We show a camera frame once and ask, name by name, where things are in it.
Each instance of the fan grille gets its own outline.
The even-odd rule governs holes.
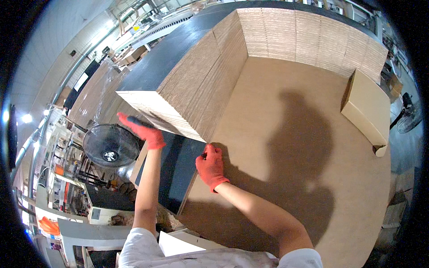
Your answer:
[[[404,116],[398,121],[398,132],[405,134],[415,128],[423,119],[420,101],[413,104],[413,107],[405,111]]]
[[[101,124],[90,129],[83,149],[96,165],[119,168],[131,164],[139,154],[139,142],[127,129],[116,124]]]

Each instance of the work glove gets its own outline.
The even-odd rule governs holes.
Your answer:
[[[164,142],[161,130],[144,126],[143,123],[134,116],[128,116],[124,113],[118,113],[117,116],[122,124],[131,128],[137,136],[146,141],[148,150],[161,149],[167,145]]]
[[[230,182],[224,177],[222,150],[212,144],[206,145],[204,153],[196,158],[195,165],[201,180],[210,187],[212,193],[216,193],[214,189],[217,185]]]

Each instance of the white shirt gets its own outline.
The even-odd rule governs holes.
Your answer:
[[[235,248],[197,251],[165,257],[155,237],[144,228],[133,228],[119,257],[120,268],[322,268],[319,253],[303,248],[280,261],[267,252]]]

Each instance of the person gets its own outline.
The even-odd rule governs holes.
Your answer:
[[[277,239],[279,259],[267,252],[249,252],[233,248],[165,257],[156,240],[155,223],[161,151],[166,144],[160,130],[138,124],[125,114],[118,113],[118,116],[125,126],[146,140],[148,149],[137,191],[134,223],[120,254],[119,267],[322,268],[320,255],[313,249],[304,226],[282,208],[231,184],[229,179],[224,177],[222,151],[211,144],[205,147],[204,156],[196,159],[195,164],[201,179],[210,187],[212,193],[223,196],[257,227]]]

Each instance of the orange bag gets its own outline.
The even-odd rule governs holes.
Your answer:
[[[60,228],[58,227],[58,223],[54,223],[50,219],[43,217],[39,220],[40,228],[43,229],[45,233],[50,235],[60,235]]]

